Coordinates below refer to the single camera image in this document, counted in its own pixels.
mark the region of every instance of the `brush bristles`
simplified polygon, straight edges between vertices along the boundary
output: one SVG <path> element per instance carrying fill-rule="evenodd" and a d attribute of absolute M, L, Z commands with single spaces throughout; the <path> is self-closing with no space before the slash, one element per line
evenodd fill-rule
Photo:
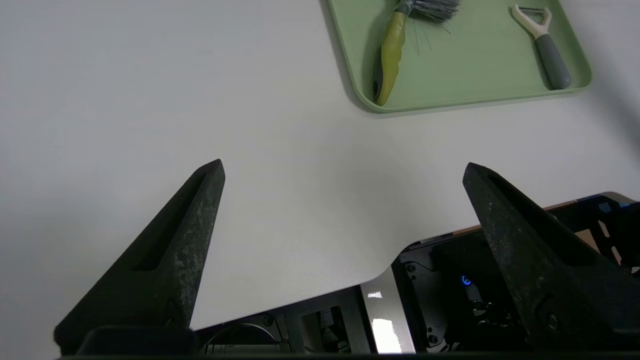
<path fill-rule="evenodd" d="M 460 0 L 416 0 L 412 15 L 441 24 L 456 14 L 459 5 Z"/>

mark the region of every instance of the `green tray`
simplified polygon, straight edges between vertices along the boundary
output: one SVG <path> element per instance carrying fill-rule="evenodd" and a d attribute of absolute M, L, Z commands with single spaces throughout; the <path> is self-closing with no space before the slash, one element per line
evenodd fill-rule
<path fill-rule="evenodd" d="M 409 19 L 400 73 L 384 106 L 374 103 L 376 50 L 397 1 L 330 0 L 351 83 L 377 112 L 393 112 L 566 94 L 591 82 L 591 69 L 558 0 L 462 0 L 458 14 L 441 26 Z M 573 82 L 549 90 L 533 37 L 509 7 L 548 7 L 551 34 Z"/>

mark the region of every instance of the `screw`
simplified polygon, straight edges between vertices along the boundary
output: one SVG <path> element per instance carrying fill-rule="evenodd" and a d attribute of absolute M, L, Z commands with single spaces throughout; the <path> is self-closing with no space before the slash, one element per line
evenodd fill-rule
<path fill-rule="evenodd" d="M 271 315 L 265 316 L 264 320 L 262 322 L 264 323 L 265 326 L 273 325 L 273 316 L 271 316 Z"/>
<path fill-rule="evenodd" d="M 558 319 L 556 318 L 556 316 L 554 314 L 549 315 L 548 324 L 549 324 L 549 327 L 552 330 L 557 330 L 558 329 Z"/>

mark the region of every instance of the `yellow-green brush handle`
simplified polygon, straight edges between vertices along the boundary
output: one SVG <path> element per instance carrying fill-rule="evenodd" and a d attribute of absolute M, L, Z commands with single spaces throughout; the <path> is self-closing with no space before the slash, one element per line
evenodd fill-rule
<path fill-rule="evenodd" d="M 404 46 L 404 24 L 406 15 L 394 12 L 387 32 L 376 55 L 373 70 L 373 97 L 378 105 L 384 105 L 394 87 L 398 75 L 402 46 Z"/>

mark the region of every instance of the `cleaning brush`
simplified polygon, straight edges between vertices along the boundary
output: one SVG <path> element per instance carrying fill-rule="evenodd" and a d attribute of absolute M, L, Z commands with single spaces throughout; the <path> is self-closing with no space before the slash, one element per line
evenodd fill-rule
<path fill-rule="evenodd" d="M 387 31 L 373 66 L 373 99 L 384 105 L 394 87 L 399 72 L 402 46 L 404 46 L 404 25 L 409 14 L 442 24 L 458 11 L 460 0 L 401 0 L 394 8 Z"/>

